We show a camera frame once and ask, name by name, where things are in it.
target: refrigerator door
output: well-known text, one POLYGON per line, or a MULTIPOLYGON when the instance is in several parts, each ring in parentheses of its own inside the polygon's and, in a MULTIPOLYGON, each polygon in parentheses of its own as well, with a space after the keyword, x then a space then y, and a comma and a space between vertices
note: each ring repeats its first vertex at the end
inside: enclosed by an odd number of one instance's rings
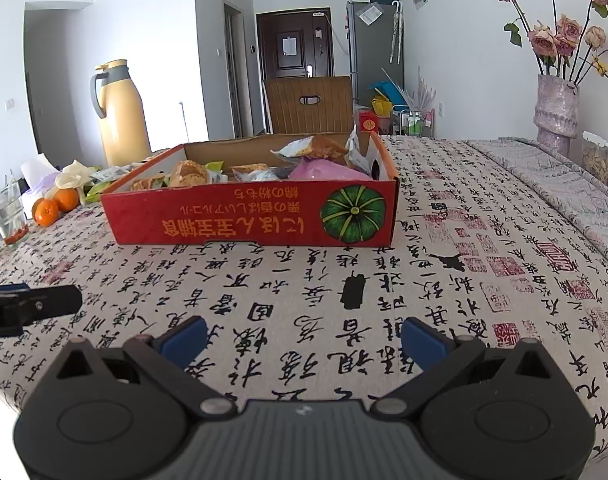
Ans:
POLYGON ((353 102, 370 107, 370 102, 376 92, 370 90, 373 84, 386 80, 388 75, 404 88, 404 47, 402 46, 401 63, 397 63, 397 45, 395 56, 390 63, 391 41, 393 39, 393 23, 395 7, 382 5, 384 14, 375 22, 367 25, 357 13, 370 7, 371 4, 360 2, 349 3, 349 32, 351 43, 351 77, 353 78, 353 102))

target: gray handle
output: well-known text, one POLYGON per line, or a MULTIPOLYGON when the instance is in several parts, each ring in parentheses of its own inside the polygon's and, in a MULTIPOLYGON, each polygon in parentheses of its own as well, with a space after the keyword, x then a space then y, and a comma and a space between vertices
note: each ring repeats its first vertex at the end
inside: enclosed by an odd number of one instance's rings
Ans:
POLYGON ((92 101, 92 106, 95 108, 95 112, 100 119, 106 118, 106 110, 100 106, 100 102, 97 99, 97 79, 106 79, 107 77, 108 73, 102 72, 95 74, 90 78, 90 100, 92 101))

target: vase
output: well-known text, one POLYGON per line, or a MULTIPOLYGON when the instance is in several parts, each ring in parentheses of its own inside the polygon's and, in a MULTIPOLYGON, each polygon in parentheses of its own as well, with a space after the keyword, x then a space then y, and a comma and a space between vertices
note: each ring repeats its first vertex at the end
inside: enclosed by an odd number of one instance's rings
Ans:
POLYGON ((568 157, 577 137, 580 91, 577 85, 554 75, 539 75, 538 102, 533 122, 538 142, 568 157))

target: orange fruit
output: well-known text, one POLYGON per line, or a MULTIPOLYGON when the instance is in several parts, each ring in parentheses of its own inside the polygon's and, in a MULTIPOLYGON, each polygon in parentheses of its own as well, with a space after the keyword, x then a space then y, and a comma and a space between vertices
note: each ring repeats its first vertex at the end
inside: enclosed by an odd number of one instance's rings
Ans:
POLYGON ((35 218, 35 211, 37 210, 37 206, 40 204, 40 202, 41 202, 42 200, 43 200, 43 198, 38 198, 38 199, 37 199, 37 202, 35 202, 35 203, 32 205, 32 209, 31 209, 31 211, 32 211, 32 217, 33 217, 33 218, 35 218))
POLYGON ((59 211, 68 213, 79 205, 79 193, 76 189, 60 189, 53 196, 53 200, 57 202, 59 211))
POLYGON ((35 222, 42 227, 54 224, 59 218, 59 208, 54 200, 43 199, 35 208, 35 222))

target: front door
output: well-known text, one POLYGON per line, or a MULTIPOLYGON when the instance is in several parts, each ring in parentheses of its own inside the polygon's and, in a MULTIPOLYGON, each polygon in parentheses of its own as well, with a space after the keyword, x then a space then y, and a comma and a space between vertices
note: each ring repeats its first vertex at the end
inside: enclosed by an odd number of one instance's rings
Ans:
POLYGON ((264 80, 333 75, 330 9, 257 16, 264 80))

